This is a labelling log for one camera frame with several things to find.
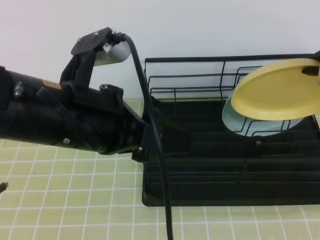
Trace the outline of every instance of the black cable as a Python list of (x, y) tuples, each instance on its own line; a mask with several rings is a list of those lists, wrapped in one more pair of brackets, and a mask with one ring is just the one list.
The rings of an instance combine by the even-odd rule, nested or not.
[(9, 187), (8, 182), (0, 183), (0, 193), (2, 193), (2, 192), (4, 192), (5, 190), (7, 190), (7, 187)]
[(169, 178), (168, 178), (168, 169), (167, 169), (167, 162), (164, 156), (162, 141), (160, 139), (160, 135), (158, 132), (158, 128), (155, 121), (155, 110), (152, 105), (152, 100), (149, 95), (149, 89), (147, 86), (146, 78), (144, 71), (141, 67), (139, 55), (134, 44), (134, 41), (126, 34), (122, 34), (124, 40), (128, 43), (134, 66), (136, 69), (136, 73), (138, 75), (138, 79), (141, 85), (144, 103), (147, 109), (147, 113), (149, 115), (149, 121), (153, 128), (154, 140), (156, 143), (156, 148), (158, 151), (159, 163), (160, 163), (160, 171), (161, 171), (161, 178), (162, 178), (162, 188), (163, 188), (163, 198), (164, 198), (164, 206), (165, 206), (165, 221), (166, 221), (166, 233), (168, 240), (174, 240), (173, 235), (173, 226), (172, 226), (172, 211), (171, 211), (171, 195), (170, 195), (170, 188), (169, 188)]

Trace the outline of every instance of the black mechanical arm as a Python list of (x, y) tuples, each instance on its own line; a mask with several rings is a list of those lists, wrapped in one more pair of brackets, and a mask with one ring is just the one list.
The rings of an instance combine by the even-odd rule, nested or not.
[[(171, 197), (164, 154), (187, 152), (190, 136), (153, 107), (132, 39), (109, 27), (77, 40), (59, 83), (0, 66), (0, 139), (11, 139), (99, 154), (133, 153), (132, 159), (159, 161), (168, 239), (173, 239)], [(123, 62), (130, 54), (144, 97), (143, 118), (124, 101), (123, 89), (89, 87), (94, 66)], [(172, 148), (172, 144), (182, 148)], [(8, 183), (0, 185), (0, 193)]]
[(132, 152), (150, 124), (123, 101), (123, 89), (89, 88), (94, 65), (130, 55), (125, 34), (105, 28), (79, 38), (60, 83), (0, 68), (0, 138), (97, 151)]

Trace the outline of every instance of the white wall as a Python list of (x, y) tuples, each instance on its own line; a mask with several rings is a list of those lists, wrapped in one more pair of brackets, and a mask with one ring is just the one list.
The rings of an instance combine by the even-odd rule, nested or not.
[[(319, 0), (1, 0), (0, 65), (58, 82), (76, 39), (112, 27), (149, 57), (313, 53)], [(96, 67), (91, 86), (141, 96), (132, 59)]]

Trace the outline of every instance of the bolt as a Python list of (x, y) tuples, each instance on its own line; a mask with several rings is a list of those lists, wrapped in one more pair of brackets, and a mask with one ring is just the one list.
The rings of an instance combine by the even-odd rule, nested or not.
[(70, 141), (70, 139), (69, 138), (65, 138), (65, 139), (63, 139), (63, 143), (64, 144), (69, 144), (71, 141)]
[(101, 84), (99, 86), (99, 90), (102, 91), (102, 90), (107, 90), (108, 89), (108, 85), (107, 84)]

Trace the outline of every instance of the wire rack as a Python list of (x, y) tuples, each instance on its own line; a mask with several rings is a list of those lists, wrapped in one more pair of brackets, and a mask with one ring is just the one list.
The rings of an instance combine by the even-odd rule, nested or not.
[[(174, 206), (320, 203), (320, 191), (316, 190), (320, 190), (320, 131), (315, 116), (305, 117), (293, 127), (286, 120), (277, 130), (251, 134), (249, 130), (260, 120), (245, 118), (237, 131), (230, 131), (222, 121), (226, 99), (243, 77), (274, 61), (307, 57), (290, 54), (145, 60), (153, 106), (190, 134), (188, 150), (165, 152)], [(152, 74), (148, 70), (149, 65), (161, 64), (174, 70), (174, 65), (181, 63), (212, 63), (215, 71), (220, 67), (220, 72)], [(185, 144), (162, 139), (164, 145), (178, 149)], [(163, 205), (160, 169), (152, 157), (144, 163), (143, 178), (144, 203)]]

